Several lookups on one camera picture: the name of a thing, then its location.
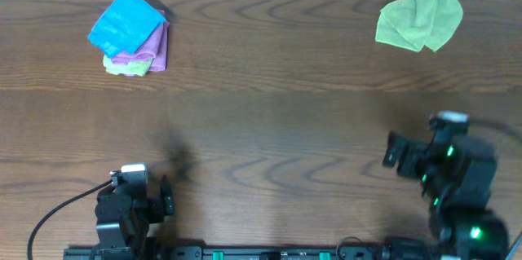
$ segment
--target blue cloth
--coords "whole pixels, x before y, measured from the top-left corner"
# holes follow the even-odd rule
[[[134,53],[164,21],[144,0],[114,0],[88,38],[109,58],[122,51]]]

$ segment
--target wood grain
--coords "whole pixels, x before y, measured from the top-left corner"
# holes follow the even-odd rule
[[[104,72],[86,40],[112,0],[0,0],[0,259],[60,202],[134,161],[169,175],[177,215],[151,235],[210,245],[428,237],[419,185],[380,165],[391,129],[441,109],[522,130],[522,0],[461,0],[439,52],[374,42],[393,0],[151,0],[171,12],[169,68]],[[490,207],[522,228],[520,145],[498,149]],[[37,259],[93,245],[95,198],[61,210]]]

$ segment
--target green led light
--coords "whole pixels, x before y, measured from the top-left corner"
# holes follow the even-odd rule
[[[446,154],[446,156],[451,156],[451,154],[453,154],[453,150],[453,145],[449,146],[448,153]]]
[[[481,233],[482,233],[482,231],[480,230],[480,227],[472,227],[470,236],[472,239],[479,239]]]

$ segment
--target pink cloth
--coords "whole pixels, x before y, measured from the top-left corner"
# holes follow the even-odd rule
[[[135,53],[125,51],[118,53],[111,61],[113,64],[128,64],[129,61],[146,61],[153,59],[153,63],[148,69],[149,72],[161,72],[166,68],[166,51],[169,22],[160,24],[147,40],[138,48]]]

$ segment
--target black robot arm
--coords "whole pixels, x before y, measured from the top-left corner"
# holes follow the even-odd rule
[[[165,216],[174,214],[170,184],[164,177],[160,196],[147,197],[147,167],[134,164],[113,171],[111,185],[98,194],[95,214],[100,243],[89,249],[66,249],[64,260],[505,259],[507,230],[486,209],[497,169],[493,148],[467,135],[465,115],[442,112],[432,117],[429,125],[434,130],[429,143],[391,132],[383,164],[398,164],[398,175],[418,180],[422,194],[431,198],[430,229],[439,241],[436,245],[389,237],[380,244],[357,239],[341,242],[336,248],[163,246],[148,238],[147,232],[150,223],[161,223]]]

